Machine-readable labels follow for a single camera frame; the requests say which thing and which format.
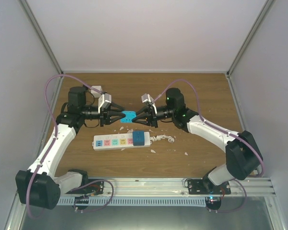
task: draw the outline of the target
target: blue power plug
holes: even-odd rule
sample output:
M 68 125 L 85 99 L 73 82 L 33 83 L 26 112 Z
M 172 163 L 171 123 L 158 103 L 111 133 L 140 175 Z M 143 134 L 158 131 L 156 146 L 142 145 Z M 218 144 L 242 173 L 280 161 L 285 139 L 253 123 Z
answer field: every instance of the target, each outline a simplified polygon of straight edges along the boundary
M 132 138 L 134 146 L 143 146 L 145 144 L 144 131 L 133 131 Z
M 121 123 L 132 123 L 132 119 L 136 117 L 135 111 L 123 111 L 126 116 L 120 120 Z

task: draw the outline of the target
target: white wall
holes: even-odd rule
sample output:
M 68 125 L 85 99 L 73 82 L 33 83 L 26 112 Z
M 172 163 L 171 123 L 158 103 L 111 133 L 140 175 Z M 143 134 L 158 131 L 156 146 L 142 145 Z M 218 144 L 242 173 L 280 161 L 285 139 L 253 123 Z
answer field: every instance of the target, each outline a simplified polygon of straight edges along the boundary
M 15 175 L 37 155 L 47 115 L 43 88 L 55 73 L 18 1 L 0 1 L 0 230 L 16 192 Z
M 64 71 L 229 69 L 265 0 L 28 0 Z
M 275 1 L 232 79 L 288 222 L 288 0 Z

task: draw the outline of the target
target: white power strip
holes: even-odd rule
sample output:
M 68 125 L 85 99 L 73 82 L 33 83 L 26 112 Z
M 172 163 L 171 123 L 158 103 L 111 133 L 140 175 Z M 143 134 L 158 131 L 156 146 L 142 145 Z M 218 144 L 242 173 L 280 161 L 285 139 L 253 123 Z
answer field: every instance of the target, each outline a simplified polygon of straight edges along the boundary
M 134 146 L 132 133 L 96 135 L 92 143 L 94 150 L 119 150 L 150 146 L 149 132 L 144 132 L 144 145 Z

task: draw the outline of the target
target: robotic arm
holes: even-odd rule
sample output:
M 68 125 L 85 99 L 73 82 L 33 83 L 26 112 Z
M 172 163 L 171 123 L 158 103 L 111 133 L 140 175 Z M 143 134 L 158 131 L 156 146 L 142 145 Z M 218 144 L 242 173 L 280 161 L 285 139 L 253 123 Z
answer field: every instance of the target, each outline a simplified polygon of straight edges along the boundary
M 86 105 L 86 92 L 88 88 L 72 87 L 68 93 L 67 112 L 62 111 L 57 117 L 58 134 L 55 132 L 36 161 L 27 171 L 19 171 L 16 175 L 16 185 L 21 203 L 26 203 L 26 193 L 33 172 L 39 167 L 30 191 L 30 204 L 37 207 L 53 209 L 62 194 L 88 183 L 87 173 L 81 170 L 70 170 L 61 177 L 55 177 L 66 148 L 76 137 L 86 119 L 99 119 L 100 126 L 110 125 L 125 117 L 121 113 L 123 107 L 111 100 L 111 95 L 104 93 L 98 99 L 98 106 Z
M 200 115 L 186 107 L 184 97 L 178 88 L 166 91 L 166 106 L 156 107 L 149 94 L 142 96 L 145 106 L 139 110 L 132 121 L 147 126 L 158 127 L 157 121 L 171 118 L 174 125 L 187 133 L 196 134 L 218 146 L 226 154 L 226 164 L 215 167 L 203 177 L 205 190 L 213 194 L 219 192 L 220 185 L 232 179 L 244 180 L 259 166 L 259 161 L 253 152 L 242 142 L 231 136 L 233 134 L 250 144 L 262 159 L 258 146 L 248 131 L 238 133 L 209 123 Z

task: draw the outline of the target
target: wood grain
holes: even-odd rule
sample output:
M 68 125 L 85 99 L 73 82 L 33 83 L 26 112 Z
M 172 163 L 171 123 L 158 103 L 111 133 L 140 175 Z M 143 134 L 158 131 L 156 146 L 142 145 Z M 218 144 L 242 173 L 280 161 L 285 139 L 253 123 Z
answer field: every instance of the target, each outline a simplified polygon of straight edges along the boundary
M 141 95 L 156 98 L 173 80 L 184 78 L 197 89 L 204 117 L 231 130 L 241 131 L 235 105 L 223 74 L 169 74 L 169 73 L 81 73 L 72 74 L 89 85 L 101 85 L 112 95 L 112 101 L 129 111 L 139 110 Z M 70 87 L 80 86 L 77 81 L 64 79 L 55 116 L 67 101 Z M 187 106 L 197 111 L 196 100 L 190 86 L 184 82 L 174 85 L 184 94 Z M 165 104 L 165 96 L 156 102 Z M 94 126 L 97 121 L 88 121 Z M 196 135 L 177 129 L 172 123 L 158 123 L 159 128 L 126 124 L 120 121 L 104 127 L 85 128 L 66 149 L 59 163 L 56 176 L 76 168 L 88 171 L 89 176 L 100 177 L 202 177 L 210 169 L 225 162 L 224 153 L 216 146 Z M 94 151 L 94 135 L 125 133 L 127 129 L 151 130 L 151 136 L 166 134 L 175 138 L 174 143 L 157 141 L 149 148 Z

